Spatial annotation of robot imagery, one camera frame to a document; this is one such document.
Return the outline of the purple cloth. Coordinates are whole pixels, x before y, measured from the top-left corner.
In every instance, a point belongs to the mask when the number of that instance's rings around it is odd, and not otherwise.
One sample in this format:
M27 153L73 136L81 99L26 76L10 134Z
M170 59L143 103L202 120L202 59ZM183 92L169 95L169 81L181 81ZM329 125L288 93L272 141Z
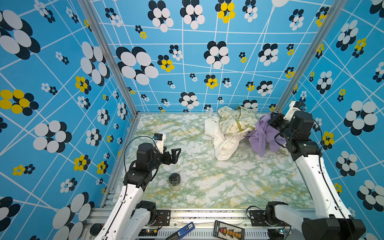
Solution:
M254 152L261 157L266 153L267 143L272 152L276 152L286 145L286 140L280 136L280 132L268 124L269 120L271 120L270 114L263 115L256 123L255 130L245 136Z

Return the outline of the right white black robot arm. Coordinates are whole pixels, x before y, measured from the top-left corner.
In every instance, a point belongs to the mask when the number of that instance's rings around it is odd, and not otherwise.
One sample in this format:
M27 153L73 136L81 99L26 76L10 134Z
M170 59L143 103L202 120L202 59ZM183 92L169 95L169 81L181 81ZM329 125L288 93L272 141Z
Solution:
M272 113L268 124L286 140L286 148L314 202L316 217L312 219L283 202L268 202L267 223L285 222L306 240L358 240L366 227L344 205L326 170L320 147L310 139L312 115L303 111L289 117Z

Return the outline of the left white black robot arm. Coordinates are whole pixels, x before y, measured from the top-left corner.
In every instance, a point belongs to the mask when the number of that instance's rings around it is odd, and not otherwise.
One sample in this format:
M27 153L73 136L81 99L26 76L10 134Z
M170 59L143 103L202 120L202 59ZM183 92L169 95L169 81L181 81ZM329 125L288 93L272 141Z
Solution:
M176 164L181 149L160 152L153 144L138 146L137 159L126 172L123 187L110 216L96 240L135 240L141 230L156 220L156 204L143 201L142 195L160 165Z

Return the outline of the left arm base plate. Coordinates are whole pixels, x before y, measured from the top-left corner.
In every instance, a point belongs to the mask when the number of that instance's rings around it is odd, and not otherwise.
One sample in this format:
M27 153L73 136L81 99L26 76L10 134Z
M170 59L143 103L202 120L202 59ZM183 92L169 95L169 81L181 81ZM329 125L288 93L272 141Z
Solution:
M171 220L171 210L157 210L155 221L149 226L169 226Z

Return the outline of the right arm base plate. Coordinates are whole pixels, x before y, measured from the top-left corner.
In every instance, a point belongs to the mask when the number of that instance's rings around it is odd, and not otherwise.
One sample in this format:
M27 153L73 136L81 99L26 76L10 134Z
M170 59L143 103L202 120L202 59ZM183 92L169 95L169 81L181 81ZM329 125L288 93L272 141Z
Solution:
M265 217L265 211L262 210L248 210L247 216L249 217L253 227L274 227L282 229L290 226L285 222L279 222L277 224L268 223Z

